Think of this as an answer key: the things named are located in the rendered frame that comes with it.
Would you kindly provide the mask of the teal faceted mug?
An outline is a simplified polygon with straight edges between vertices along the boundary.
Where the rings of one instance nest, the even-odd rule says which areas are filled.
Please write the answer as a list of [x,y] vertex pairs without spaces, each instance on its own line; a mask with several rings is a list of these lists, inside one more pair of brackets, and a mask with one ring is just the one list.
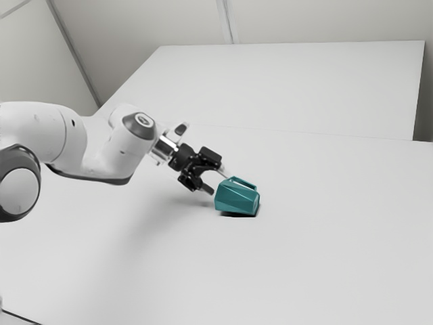
[[217,211],[255,216],[260,204],[257,186],[236,176],[221,181],[214,195]]

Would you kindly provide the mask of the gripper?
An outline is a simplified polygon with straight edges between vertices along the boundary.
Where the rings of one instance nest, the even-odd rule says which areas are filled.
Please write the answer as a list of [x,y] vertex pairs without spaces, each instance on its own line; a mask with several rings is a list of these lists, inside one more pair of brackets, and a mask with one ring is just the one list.
[[215,171],[225,179],[233,176],[233,173],[223,164],[222,156],[206,146],[201,147],[197,153],[191,146],[181,144],[168,166],[180,173],[177,180],[188,190],[203,191],[209,195],[214,194],[214,189],[202,180],[205,171]]

